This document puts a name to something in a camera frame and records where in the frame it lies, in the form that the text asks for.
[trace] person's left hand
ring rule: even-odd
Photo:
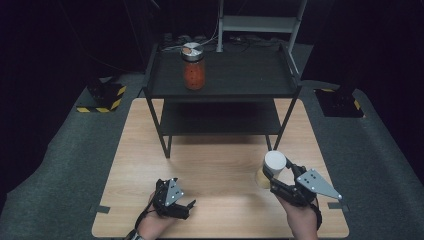
[[[150,194],[148,203],[150,200],[152,200],[154,194],[155,192]],[[149,213],[143,220],[141,220],[137,227],[138,235],[140,235],[145,240],[154,240],[158,238],[166,229],[168,229],[177,221],[176,218],[159,216],[156,213],[153,204],[150,205],[147,211]]]

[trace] human hand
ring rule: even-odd
[[[309,206],[296,207],[275,195],[287,213],[287,222],[297,240],[316,240],[317,215]]]
[[[150,194],[148,203],[152,200],[154,195],[154,192]],[[138,234],[145,240],[154,240],[158,238],[166,229],[177,221],[176,218],[159,216],[153,204],[150,205],[147,211],[146,217],[141,220],[137,227]]]

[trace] wooden table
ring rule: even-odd
[[[285,113],[288,99],[276,100]],[[161,100],[154,102],[160,113]],[[289,238],[284,209],[275,196],[257,186],[267,145],[264,136],[174,137],[171,158],[166,159],[145,99],[130,108],[116,156],[106,183],[92,233],[95,237],[124,237],[134,226],[160,178],[179,178],[185,192],[178,203],[197,202],[187,220],[179,220],[163,238]],[[315,168],[331,183],[302,101],[298,100],[283,135],[279,151],[292,162]],[[284,169],[280,180],[293,184]],[[330,209],[337,200],[319,195],[323,224],[320,237],[349,234],[341,209]]]

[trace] glass jar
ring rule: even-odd
[[[199,90],[205,85],[205,60],[203,46],[198,43],[186,43],[181,48],[184,62],[184,83],[188,89]]]

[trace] shelf lower tier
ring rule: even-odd
[[[277,135],[281,127],[273,99],[165,99],[160,126],[165,136]]]

